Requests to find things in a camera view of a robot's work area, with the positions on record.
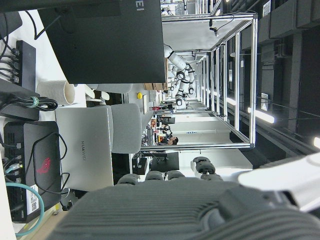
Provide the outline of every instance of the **paper cup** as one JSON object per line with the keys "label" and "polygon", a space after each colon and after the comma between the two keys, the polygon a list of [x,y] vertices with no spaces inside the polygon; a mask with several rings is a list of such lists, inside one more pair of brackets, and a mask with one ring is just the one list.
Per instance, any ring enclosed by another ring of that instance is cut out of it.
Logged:
{"label": "paper cup", "polygon": [[36,92],[41,97],[56,100],[59,105],[70,105],[75,101],[75,86],[67,80],[39,82]]}

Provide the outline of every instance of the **laptop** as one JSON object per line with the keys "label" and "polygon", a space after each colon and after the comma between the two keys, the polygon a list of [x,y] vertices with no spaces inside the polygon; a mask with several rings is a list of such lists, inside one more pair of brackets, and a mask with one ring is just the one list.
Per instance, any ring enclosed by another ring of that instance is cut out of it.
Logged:
{"label": "laptop", "polygon": [[70,173],[65,187],[90,192],[113,186],[108,108],[60,107],[55,117],[67,145],[61,160],[62,172]]}

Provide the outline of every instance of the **yellow object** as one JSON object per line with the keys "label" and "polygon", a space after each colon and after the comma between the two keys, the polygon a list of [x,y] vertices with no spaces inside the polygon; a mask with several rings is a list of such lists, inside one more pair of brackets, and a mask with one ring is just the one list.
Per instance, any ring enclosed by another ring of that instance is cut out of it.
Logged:
{"label": "yellow object", "polygon": [[142,93],[141,93],[141,92],[138,92],[138,94],[136,95],[136,97],[137,97],[138,99],[142,99]]}

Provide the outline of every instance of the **monitor back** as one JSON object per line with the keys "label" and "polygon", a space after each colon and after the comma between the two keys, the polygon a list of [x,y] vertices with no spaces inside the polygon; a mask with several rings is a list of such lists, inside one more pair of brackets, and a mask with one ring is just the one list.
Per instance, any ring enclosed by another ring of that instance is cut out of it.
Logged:
{"label": "monitor back", "polygon": [[103,3],[40,9],[46,33],[69,83],[164,83],[160,2]]}

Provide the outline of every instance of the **white desk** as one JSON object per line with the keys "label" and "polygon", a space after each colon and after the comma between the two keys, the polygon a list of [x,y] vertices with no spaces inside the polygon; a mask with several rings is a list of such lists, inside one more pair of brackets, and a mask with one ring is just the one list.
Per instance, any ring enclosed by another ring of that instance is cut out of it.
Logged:
{"label": "white desk", "polygon": [[[37,31],[43,29],[43,24],[36,10],[29,11],[34,18]],[[34,27],[28,15],[25,12],[20,12],[22,26],[9,35],[9,46],[15,47],[17,40],[23,40],[36,48],[36,79],[35,84],[38,85],[42,81],[50,80],[65,80],[66,77],[58,63],[56,55],[51,47],[46,33],[43,33],[37,40],[34,40]],[[0,41],[0,50],[2,52],[4,44]],[[78,85],[75,89],[75,104],[69,107],[86,107],[85,88],[83,85]],[[55,121],[54,112],[41,112],[41,121]],[[3,126],[6,122],[12,121],[0,117],[0,131],[3,136]],[[0,155],[4,156],[4,148],[0,146]],[[15,240],[13,225],[11,222],[10,209],[7,198],[7,190],[5,187],[5,178],[3,170],[0,170],[0,233],[2,240]]]}

